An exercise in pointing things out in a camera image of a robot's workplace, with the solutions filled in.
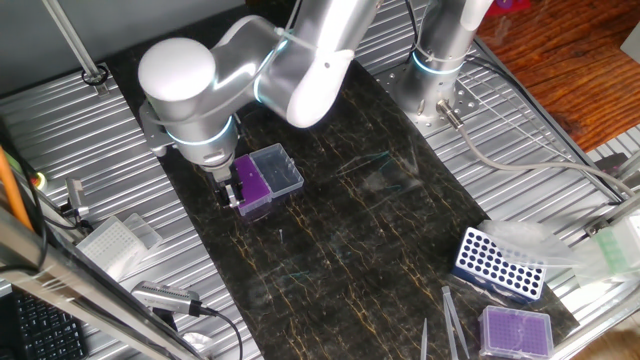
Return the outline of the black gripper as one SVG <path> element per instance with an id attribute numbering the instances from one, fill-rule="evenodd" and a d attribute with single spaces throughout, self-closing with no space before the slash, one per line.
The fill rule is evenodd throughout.
<path id="1" fill-rule="evenodd" d="M 207 176 L 221 207 L 238 207 L 245 202 L 242 182 L 234 168 L 208 171 Z"/>

